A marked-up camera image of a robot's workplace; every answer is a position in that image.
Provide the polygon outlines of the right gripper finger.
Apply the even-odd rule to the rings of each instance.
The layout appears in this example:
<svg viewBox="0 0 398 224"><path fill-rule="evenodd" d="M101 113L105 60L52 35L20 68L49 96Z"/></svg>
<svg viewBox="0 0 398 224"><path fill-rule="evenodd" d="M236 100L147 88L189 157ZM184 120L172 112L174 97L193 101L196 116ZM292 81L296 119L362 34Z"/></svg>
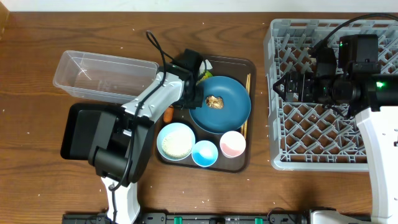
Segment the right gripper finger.
<svg viewBox="0 0 398 224"><path fill-rule="evenodd" d="M282 75L274 84L274 88L278 88L279 86L285 86L286 84L286 79L287 79L287 74Z"/></svg>
<svg viewBox="0 0 398 224"><path fill-rule="evenodd" d="M278 96L283 100L286 101L286 92L281 90L279 87L274 86L273 90L278 94Z"/></svg>

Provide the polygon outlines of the brown food scrap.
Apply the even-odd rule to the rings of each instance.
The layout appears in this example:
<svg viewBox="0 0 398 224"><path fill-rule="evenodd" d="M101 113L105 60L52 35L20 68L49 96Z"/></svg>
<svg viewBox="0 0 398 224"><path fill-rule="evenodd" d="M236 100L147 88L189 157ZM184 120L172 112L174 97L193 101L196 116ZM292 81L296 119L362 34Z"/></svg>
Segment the brown food scrap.
<svg viewBox="0 0 398 224"><path fill-rule="evenodd" d="M223 109L224 107L224 102L222 97L215 97L214 95L209 95L206 97L205 102L207 107L212 109L220 110Z"/></svg>

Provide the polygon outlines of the dark blue plate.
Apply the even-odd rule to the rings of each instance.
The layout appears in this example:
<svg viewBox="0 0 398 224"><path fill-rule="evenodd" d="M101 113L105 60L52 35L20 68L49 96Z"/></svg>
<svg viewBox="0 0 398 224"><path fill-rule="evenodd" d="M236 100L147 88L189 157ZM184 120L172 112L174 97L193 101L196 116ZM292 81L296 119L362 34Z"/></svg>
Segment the dark blue plate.
<svg viewBox="0 0 398 224"><path fill-rule="evenodd" d="M198 84L203 88L204 99L200 108L190 110L193 122L213 134L223 134L239 129L251 113L251 99L245 87L237 80L214 76ZM206 99L214 96L223 102L221 109L211 108Z"/></svg>

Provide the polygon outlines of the small blue cup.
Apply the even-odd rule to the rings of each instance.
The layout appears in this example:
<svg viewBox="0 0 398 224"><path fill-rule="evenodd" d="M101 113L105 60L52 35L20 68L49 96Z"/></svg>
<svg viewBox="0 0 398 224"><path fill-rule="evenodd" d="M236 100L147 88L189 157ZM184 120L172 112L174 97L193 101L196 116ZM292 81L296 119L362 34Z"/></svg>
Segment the small blue cup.
<svg viewBox="0 0 398 224"><path fill-rule="evenodd" d="M200 167L210 167L218 159L218 149L211 141L198 141L192 148L192 159Z"/></svg>

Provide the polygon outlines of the pink white cup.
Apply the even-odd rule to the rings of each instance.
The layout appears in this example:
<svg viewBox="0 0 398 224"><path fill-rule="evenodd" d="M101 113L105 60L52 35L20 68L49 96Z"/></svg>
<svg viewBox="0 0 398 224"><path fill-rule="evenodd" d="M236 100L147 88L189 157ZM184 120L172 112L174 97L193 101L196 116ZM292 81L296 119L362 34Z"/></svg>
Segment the pink white cup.
<svg viewBox="0 0 398 224"><path fill-rule="evenodd" d="M240 156L246 150L246 140L237 131L228 131L220 139L220 149L227 158Z"/></svg>

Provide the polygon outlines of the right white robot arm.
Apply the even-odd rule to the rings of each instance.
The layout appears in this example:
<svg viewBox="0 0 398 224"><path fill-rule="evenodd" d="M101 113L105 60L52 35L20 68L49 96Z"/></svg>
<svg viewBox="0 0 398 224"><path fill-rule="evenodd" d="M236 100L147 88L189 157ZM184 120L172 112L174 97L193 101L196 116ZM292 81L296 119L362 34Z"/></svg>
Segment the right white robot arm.
<svg viewBox="0 0 398 224"><path fill-rule="evenodd" d="M315 72L287 72L272 88L286 102L297 95L332 110L349 106L367 156L371 223L397 223L397 75L381 72L376 34L342 36L338 45L335 55L320 42L311 49Z"/></svg>

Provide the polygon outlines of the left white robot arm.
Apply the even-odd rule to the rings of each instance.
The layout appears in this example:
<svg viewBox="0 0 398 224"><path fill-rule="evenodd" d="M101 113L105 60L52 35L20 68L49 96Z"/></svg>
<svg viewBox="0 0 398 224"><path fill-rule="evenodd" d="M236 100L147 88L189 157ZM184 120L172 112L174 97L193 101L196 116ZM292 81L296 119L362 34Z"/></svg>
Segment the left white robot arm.
<svg viewBox="0 0 398 224"><path fill-rule="evenodd" d="M111 223L134 223L140 205L137 182L150 158L154 125L171 106L201 106L203 90L197 82L203 72L161 68L156 79L118 112L102 111L88 162L107 188Z"/></svg>

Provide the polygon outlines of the grey dishwasher rack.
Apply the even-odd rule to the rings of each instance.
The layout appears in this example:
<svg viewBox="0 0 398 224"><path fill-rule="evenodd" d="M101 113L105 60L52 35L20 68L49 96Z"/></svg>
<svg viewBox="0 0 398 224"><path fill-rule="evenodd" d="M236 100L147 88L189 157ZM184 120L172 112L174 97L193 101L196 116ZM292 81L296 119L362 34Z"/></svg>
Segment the grey dishwasher rack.
<svg viewBox="0 0 398 224"><path fill-rule="evenodd" d="M382 73L397 73L397 21L361 20L336 33L337 19L274 19L264 38L264 64L268 86L287 72L314 72L310 47L328 37L339 51L345 35L376 34ZM314 103L285 102L269 89L269 140L271 164L277 170L366 172L366 152L353 118Z"/></svg>

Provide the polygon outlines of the black waste bin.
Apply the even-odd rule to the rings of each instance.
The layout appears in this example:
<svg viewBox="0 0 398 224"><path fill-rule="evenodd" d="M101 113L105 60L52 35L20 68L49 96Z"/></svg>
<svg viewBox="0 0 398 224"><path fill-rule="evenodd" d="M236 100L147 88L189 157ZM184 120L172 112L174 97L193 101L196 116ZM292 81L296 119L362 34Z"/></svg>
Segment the black waste bin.
<svg viewBox="0 0 398 224"><path fill-rule="evenodd" d="M118 105L75 103L70 107L60 155L69 160L88 160L103 112L121 118Z"/></svg>

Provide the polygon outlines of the yellow green snack wrapper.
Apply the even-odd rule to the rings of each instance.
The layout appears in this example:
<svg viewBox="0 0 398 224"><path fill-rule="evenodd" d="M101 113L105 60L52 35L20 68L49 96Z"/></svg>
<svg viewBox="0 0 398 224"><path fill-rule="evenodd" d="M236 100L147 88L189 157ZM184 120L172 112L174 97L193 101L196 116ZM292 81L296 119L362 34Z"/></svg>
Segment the yellow green snack wrapper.
<svg viewBox="0 0 398 224"><path fill-rule="evenodd" d="M203 73L203 75L201 76L201 78L197 81L196 85L198 85L200 82L209 79L213 77L212 73L209 72L208 70L206 72Z"/></svg>

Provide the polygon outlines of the orange carrot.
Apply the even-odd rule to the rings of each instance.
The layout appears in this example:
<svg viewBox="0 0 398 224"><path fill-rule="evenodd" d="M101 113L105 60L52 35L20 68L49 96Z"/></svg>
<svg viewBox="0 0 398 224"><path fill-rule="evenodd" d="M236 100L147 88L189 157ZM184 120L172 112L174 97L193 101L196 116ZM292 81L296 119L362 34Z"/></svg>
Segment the orange carrot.
<svg viewBox="0 0 398 224"><path fill-rule="evenodd" d="M169 106L163 115L163 121L164 123L170 123L173 119L173 115L174 115L174 108L172 106Z"/></svg>

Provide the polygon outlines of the crumpled white tissue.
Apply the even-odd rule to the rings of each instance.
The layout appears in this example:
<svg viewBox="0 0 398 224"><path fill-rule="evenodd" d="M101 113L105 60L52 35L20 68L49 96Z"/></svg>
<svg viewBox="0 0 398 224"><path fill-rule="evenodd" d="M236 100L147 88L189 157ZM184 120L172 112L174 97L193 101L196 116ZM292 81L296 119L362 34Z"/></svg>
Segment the crumpled white tissue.
<svg viewBox="0 0 398 224"><path fill-rule="evenodd" d="M206 60L202 61L200 68L199 68L200 75L204 75L208 70L211 70L212 68L213 67L209 60L206 59Z"/></svg>

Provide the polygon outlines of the light blue rice bowl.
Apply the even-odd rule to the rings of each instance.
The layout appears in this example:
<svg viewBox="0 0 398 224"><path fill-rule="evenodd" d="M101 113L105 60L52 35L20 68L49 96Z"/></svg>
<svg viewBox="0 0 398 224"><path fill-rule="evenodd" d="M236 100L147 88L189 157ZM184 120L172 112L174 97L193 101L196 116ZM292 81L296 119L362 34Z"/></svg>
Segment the light blue rice bowl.
<svg viewBox="0 0 398 224"><path fill-rule="evenodd" d="M196 138L193 130L183 123L170 123L164 126L156 144L160 155L170 161L181 161L191 153Z"/></svg>

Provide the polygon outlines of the dark brown serving tray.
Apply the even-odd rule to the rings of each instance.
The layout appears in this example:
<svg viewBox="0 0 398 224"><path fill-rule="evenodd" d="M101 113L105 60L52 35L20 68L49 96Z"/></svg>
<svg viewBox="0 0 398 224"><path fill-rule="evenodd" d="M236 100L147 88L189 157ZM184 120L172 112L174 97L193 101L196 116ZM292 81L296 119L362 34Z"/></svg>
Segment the dark brown serving tray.
<svg viewBox="0 0 398 224"><path fill-rule="evenodd" d="M246 80L247 75L251 74L251 86L249 97L251 99L251 111L254 108L254 90L255 90L255 82L256 82L256 68L252 62L246 59L241 58L227 58L227 57L219 57L214 55L207 55L206 59L210 61L212 65L212 69L210 72L213 76L224 76L230 77L238 82L240 82L246 88ZM189 126L194 134L196 141L211 141L218 148L218 159L217 161L210 167L209 170L215 170L220 172L230 172L237 173L245 169L249 162L250 156L250 137L252 131L250 128L247 129L247 138L246 138L246 150L238 157L235 158L227 158L223 155L220 149L220 139L224 134L213 134L209 133L199 126L197 126L193 120L191 119L190 110L175 110L172 122L173 123L183 123ZM252 125L252 117L251 114L248 118L248 125Z"/></svg>

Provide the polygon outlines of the left wooden chopstick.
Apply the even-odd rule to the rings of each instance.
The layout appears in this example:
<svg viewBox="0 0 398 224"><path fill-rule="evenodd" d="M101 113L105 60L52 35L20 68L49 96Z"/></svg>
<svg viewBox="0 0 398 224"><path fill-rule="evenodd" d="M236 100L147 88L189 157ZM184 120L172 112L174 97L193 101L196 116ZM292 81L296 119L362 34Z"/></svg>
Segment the left wooden chopstick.
<svg viewBox="0 0 398 224"><path fill-rule="evenodd" d="M244 132L245 132L245 130L244 130L244 126L245 126L245 124L243 124L242 126L241 126L241 130L240 130L240 132L241 132L241 134L243 135L244 134Z"/></svg>

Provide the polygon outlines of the clear plastic bin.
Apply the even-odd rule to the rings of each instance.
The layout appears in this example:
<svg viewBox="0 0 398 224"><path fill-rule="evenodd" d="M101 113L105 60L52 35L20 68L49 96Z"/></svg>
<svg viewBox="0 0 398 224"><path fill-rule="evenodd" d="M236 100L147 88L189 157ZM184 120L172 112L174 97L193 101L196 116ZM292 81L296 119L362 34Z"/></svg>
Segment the clear plastic bin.
<svg viewBox="0 0 398 224"><path fill-rule="evenodd" d="M158 67L146 60L67 50L53 85L77 98L125 104L154 81Z"/></svg>

